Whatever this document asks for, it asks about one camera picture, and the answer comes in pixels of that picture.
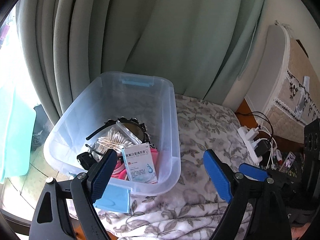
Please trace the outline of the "black toy car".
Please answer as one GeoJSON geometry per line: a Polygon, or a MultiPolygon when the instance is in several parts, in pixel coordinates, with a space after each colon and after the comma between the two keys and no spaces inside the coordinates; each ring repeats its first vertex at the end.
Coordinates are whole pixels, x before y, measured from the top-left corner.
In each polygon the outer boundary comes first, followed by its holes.
{"type": "Polygon", "coordinates": [[[94,164],[98,162],[94,159],[93,155],[89,152],[80,153],[76,157],[78,163],[82,166],[82,168],[88,171],[94,164]]]}

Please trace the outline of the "cotton swabs bag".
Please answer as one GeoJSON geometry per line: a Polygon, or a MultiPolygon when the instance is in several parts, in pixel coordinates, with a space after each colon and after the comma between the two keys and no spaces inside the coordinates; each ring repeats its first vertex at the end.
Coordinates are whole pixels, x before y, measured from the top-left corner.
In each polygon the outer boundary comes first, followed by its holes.
{"type": "Polygon", "coordinates": [[[122,150],[135,144],[120,131],[111,128],[105,136],[99,137],[95,142],[95,150],[99,153],[106,153],[112,149],[117,152],[117,155],[122,155],[122,150]]]}

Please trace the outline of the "blue white medicine box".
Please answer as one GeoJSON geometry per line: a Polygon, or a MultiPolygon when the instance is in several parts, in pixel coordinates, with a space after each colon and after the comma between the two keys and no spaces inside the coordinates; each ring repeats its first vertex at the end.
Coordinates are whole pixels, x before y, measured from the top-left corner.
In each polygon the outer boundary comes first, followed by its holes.
{"type": "Polygon", "coordinates": [[[137,183],[157,183],[150,144],[133,145],[122,150],[129,181],[137,183]]]}

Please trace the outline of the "black headband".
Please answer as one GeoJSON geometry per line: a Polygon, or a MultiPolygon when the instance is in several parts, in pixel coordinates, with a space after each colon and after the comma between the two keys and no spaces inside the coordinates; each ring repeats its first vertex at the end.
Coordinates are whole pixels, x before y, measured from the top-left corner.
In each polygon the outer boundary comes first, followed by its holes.
{"type": "MultiPolygon", "coordinates": [[[[104,131],[105,129],[110,130],[111,128],[115,128],[117,131],[120,131],[125,137],[129,138],[127,135],[124,134],[124,132],[122,132],[119,127],[117,126],[116,122],[118,119],[127,119],[125,117],[120,117],[117,118],[116,120],[112,120],[109,119],[107,122],[104,122],[103,126],[99,127],[98,129],[96,129],[94,132],[92,132],[89,136],[86,137],[86,140],[89,141],[91,140],[94,136],[96,136],[97,134],[99,134],[100,132],[104,131]]],[[[144,143],[150,143],[150,136],[147,133],[147,129],[144,123],[139,122],[136,118],[131,118],[131,119],[127,119],[127,120],[132,120],[135,122],[138,122],[140,125],[142,125],[145,129],[145,137],[146,137],[146,142],[144,143]]]]}

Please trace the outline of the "black power adapter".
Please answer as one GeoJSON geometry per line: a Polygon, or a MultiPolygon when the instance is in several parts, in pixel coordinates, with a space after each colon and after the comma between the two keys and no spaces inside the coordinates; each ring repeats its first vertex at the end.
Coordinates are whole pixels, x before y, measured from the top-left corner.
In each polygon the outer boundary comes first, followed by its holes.
{"type": "Polygon", "coordinates": [[[257,143],[256,148],[254,149],[257,157],[262,157],[265,153],[267,153],[271,149],[271,143],[268,140],[264,140],[263,138],[257,143]]]}

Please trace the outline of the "white charger plug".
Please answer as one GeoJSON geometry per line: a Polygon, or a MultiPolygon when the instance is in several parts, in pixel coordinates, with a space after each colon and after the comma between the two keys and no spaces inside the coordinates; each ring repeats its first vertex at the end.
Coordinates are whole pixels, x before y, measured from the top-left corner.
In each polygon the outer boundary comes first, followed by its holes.
{"type": "Polygon", "coordinates": [[[245,138],[248,141],[252,141],[255,139],[255,137],[259,134],[259,127],[256,128],[252,128],[250,130],[248,130],[247,134],[245,135],[245,138]]]}

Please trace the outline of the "white power strip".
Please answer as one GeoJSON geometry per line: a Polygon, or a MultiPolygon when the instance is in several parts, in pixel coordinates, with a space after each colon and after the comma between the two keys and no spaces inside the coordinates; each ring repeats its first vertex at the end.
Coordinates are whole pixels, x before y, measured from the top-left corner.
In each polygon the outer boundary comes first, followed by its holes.
{"type": "Polygon", "coordinates": [[[252,141],[248,141],[245,138],[245,135],[248,132],[248,129],[246,126],[241,126],[240,128],[238,128],[238,134],[240,135],[241,139],[243,140],[245,146],[247,147],[247,150],[249,152],[249,155],[253,161],[253,163],[255,163],[256,165],[258,165],[261,161],[262,161],[262,157],[257,157],[255,151],[254,151],[254,140],[252,141]]]}

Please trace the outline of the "floral grey white blanket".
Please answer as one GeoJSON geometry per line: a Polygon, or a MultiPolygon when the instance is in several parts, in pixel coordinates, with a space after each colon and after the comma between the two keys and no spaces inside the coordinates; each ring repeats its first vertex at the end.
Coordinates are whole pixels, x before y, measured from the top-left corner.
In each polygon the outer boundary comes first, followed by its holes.
{"type": "Polygon", "coordinates": [[[233,171],[251,163],[231,109],[182,95],[176,96],[176,107],[181,150],[177,184],[159,196],[132,196],[129,213],[97,210],[105,229],[120,239],[209,239],[227,203],[204,168],[204,151],[213,150],[233,171]]]}

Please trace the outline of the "padded beige headboard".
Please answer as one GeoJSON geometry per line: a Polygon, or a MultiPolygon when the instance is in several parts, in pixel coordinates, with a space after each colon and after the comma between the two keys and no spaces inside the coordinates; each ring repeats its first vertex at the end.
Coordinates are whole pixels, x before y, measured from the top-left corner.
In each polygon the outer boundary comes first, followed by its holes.
{"type": "Polygon", "coordinates": [[[304,142],[304,127],[319,118],[319,79],[287,24],[267,31],[266,45],[255,79],[245,99],[264,113],[276,136],[304,142]]]}

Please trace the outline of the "clear plastic storage bin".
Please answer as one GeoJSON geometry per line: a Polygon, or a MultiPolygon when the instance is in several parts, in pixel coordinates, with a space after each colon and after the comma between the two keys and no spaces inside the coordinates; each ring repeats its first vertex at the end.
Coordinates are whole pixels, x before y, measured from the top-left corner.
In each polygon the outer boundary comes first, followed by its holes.
{"type": "Polygon", "coordinates": [[[160,196],[181,174],[180,144],[173,84],[164,78],[106,72],[68,107],[44,143],[44,157],[67,176],[86,172],[113,149],[118,163],[98,209],[128,213],[132,195],[160,196]],[[123,150],[149,144],[154,154],[146,172],[155,183],[131,181],[123,150]]]}

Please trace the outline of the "grey-green curtain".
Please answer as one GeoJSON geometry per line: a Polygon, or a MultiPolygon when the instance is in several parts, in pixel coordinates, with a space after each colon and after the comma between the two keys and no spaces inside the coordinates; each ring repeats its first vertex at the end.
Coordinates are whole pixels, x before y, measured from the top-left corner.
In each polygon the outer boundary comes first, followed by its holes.
{"type": "Polygon", "coordinates": [[[56,123],[109,71],[163,77],[221,104],[243,70],[264,0],[19,0],[31,81],[56,123]]]}

